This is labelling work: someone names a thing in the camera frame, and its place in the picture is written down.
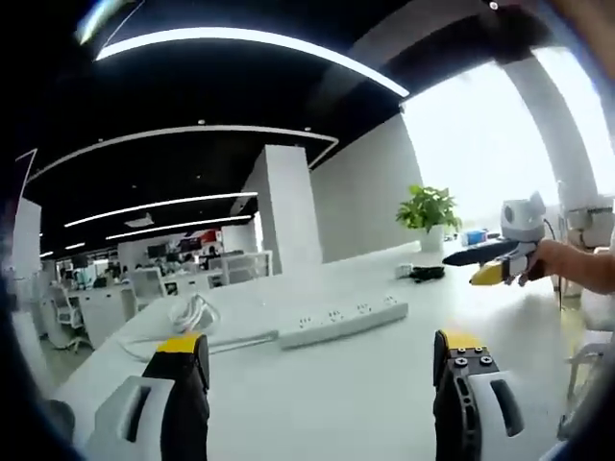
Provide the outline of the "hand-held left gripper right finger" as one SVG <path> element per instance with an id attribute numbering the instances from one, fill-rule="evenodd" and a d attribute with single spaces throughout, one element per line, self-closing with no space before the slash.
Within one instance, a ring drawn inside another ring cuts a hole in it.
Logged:
<path id="1" fill-rule="evenodd" d="M 511 460 L 525 431 L 513 381 L 467 333 L 434 334 L 432 382 L 437 460 Z"/>

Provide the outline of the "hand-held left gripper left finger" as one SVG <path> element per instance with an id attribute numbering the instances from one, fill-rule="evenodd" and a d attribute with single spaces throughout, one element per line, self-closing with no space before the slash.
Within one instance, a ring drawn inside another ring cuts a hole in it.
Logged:
<path id="1" fill-rule="evenodd" d="M 157 347 L 140 376 L 101 404 L 85 448 L 88 460 L 206 460 L 209 344 L 190 333 Z"/>

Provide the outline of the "person's right hand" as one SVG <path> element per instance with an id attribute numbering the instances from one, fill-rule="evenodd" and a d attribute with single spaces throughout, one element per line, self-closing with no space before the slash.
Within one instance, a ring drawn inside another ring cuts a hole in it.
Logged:
<path id="1" fill-rule="evenodd" d="M 566 257 L 569 248 L 555 240 L 541 240 L 529 258 L 527 269 L 518 278 L 518 284 L 524 286 L 529 281 L 550 276 L 565 276 Z"/>

